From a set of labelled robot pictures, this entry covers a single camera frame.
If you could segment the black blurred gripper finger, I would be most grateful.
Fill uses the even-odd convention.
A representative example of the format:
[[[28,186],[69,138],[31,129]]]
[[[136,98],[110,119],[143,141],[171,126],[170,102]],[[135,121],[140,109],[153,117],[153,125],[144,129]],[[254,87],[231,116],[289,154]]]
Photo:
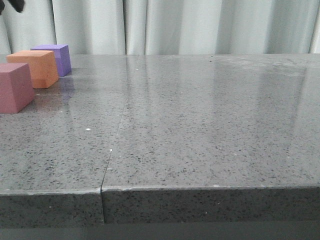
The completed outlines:
[[[11,6],[15,9],[16,12],[21,13],[24,10],[25,7],[25,1],[24,0],[8,0],[8,2],[11,4]],[[5,3],[3,0],[0,0],[0,14],[3,13],[5,9]]]

